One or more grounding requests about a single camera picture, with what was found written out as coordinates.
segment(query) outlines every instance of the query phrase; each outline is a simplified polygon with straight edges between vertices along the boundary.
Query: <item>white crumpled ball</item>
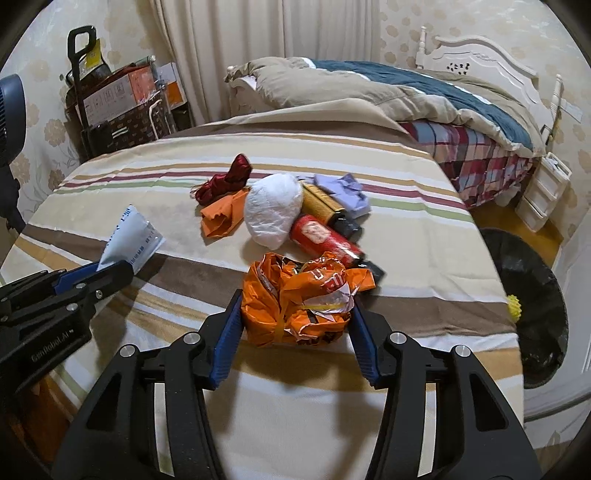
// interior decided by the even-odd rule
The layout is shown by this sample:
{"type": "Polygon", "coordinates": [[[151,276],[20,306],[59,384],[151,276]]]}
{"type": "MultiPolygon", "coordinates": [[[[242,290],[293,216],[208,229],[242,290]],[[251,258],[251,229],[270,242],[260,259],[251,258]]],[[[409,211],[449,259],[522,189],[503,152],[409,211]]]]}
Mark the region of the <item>white crumpled ball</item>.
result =
{"type": "Polygon", "coordinates": [[[244,204],[244,222],[253,240],[271,250],[279,248],[300,214],[303,199],[300,182],[287,173],[256,182],[244,204]]]}

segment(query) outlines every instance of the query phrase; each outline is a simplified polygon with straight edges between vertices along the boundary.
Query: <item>silver screw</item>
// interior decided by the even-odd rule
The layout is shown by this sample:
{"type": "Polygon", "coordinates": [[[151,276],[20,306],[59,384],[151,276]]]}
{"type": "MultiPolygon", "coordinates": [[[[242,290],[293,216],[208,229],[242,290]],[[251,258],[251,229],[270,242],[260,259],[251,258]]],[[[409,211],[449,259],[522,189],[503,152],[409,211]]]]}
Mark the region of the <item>silver screw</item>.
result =
{"type": "Polygon", "coordinates": [[[189,332],[187,335],[184,336],[183,341],[188,345],[195,345],[201,340],[201,335],[197,332],[189,332]]]}
{"type": "Polygon", "coordinates": [[[135,347],[133,345],[124,345],[121,347],[121,350],[119,350],[119,354],[124,358],[132,356],[134,353],[135,347]]]}
{"type": "Polygon", "coordinates": [[[396,343],[397,345],[402,345],[404,342],[406,342],[406,340],[406,335],[404,335],[403,333],[394,332],[390,334],[390,341],[392,343],[396,343]]]}
{"type": "Polygon", "coordinates": [[[459,356],[470,356],[472,350],[470,350],[466,345],[456,345],[456,353],[459,356]]]}

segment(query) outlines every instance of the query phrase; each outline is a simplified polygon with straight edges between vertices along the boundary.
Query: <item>black trash bag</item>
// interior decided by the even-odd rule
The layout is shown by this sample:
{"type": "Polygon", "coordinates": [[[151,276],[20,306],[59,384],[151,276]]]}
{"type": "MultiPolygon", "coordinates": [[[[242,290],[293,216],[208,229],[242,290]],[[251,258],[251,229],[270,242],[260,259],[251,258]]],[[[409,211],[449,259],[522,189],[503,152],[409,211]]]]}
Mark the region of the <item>black trash bag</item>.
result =
{"type": "Polygon", "coordinates": [[[544,385],[562,365],[569,339],[566,305],[556,277],[521,238],[480,230],[507,295],[521,303],[517,335],[525,388],[544,385]]]}

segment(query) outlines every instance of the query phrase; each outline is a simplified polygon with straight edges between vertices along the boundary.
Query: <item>white packet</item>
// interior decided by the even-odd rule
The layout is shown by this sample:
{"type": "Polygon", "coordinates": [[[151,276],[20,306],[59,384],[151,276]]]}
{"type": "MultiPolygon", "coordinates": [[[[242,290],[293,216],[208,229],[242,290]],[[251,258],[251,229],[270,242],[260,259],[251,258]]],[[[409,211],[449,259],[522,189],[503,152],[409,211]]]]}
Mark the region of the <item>white packet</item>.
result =
{"type": "Polygon", "coordinates": [[[162,234],[133,205],[129,205],[109,238],[96,271],[127,260],[137,274],[164,240],[162,234]]]}

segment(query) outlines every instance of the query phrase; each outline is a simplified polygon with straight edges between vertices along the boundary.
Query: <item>maroon satin fabric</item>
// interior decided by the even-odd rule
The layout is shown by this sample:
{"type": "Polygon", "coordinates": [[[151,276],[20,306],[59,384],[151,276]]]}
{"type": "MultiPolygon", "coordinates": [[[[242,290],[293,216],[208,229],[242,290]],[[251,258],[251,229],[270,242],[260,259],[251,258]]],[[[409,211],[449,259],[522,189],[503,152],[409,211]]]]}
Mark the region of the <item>maroon satin fabric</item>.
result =
{"type": "Polygon", "coordinates": [[[252,167],[245,155],[239,153],[234,158],[228,173],[216,173],[200,187],[191,191],[195,200],[204,207],[213,203],[221,195],[243,189],[251,176],[252,167]]]}

